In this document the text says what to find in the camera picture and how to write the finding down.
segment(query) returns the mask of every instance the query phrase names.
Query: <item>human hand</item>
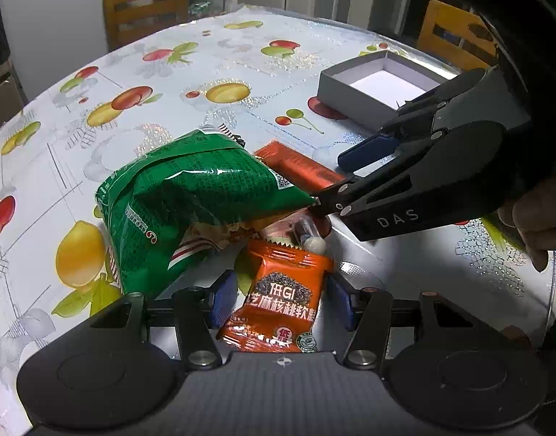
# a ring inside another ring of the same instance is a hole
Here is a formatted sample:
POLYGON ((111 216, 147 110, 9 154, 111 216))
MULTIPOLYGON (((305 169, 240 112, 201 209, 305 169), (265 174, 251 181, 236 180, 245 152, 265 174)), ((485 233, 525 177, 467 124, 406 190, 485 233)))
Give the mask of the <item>human hand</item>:
POLYGON ((518 228, 534 268, 542 272, 549 250, 556 250, 556 174, 541 181, 516 202, 498 210, 502 223, 518 228))

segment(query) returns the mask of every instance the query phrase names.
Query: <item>red snack package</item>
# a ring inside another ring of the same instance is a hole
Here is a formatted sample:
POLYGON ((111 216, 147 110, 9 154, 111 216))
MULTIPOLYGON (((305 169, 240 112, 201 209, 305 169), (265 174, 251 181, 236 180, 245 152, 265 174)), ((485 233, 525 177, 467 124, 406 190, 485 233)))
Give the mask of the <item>red snack package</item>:
POLYGON ((300 190, 306 193, 316 193, 344 180, 345 177, 327 169, 311 158, 290 149, 278 141, 272 141, 267 146, 257 150, 254 155, 270 169, 290 180, 300 190))
POLYGON ((250 239, 248 253, 259 263, 244 305, 218 332, 241 351, 314 352, 311 328, 322 276, 333 262, 302 249, 250 239))

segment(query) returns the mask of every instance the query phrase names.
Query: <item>open box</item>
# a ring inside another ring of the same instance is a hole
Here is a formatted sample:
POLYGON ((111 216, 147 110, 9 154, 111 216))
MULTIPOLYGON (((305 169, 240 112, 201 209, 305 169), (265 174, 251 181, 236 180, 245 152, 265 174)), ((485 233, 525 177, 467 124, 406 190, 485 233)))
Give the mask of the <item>open box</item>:
POLYGON ((391 51, 333 65, 320 74, 318 100, 369 129, 378 130, 405 101, 446 78, 391 51))

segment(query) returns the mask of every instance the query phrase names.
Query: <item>qr code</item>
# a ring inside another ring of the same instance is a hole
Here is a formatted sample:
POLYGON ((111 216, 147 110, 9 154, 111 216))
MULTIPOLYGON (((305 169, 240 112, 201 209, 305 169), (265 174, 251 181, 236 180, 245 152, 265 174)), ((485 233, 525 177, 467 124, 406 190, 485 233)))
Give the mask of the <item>qr code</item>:
POLYGON ((276 183, 278 184, 278 190, 282 190, 284 188, 288 188, 292 186, 290 182, 288 182, 284 177, 282 177, 279 173, 274 172, 272 169, 269 169, 272 172, 272 175, 276 178, 276 183))

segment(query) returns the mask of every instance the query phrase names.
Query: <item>screw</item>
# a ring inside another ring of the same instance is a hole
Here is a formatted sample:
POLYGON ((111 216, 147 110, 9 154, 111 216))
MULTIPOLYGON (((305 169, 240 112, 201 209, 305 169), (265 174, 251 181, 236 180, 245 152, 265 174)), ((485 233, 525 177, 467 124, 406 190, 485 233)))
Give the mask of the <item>screw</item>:
POLYGON ((356 349, 350 352, 347 359, 351 364, 364 367, 373 365, 377 361, 377 355, 366 349, 356 349))
POLYGON ((194 351, 189 354, 189 362, 194 366, 205 367, 215 362, 215 354, 211 351, 194 351))

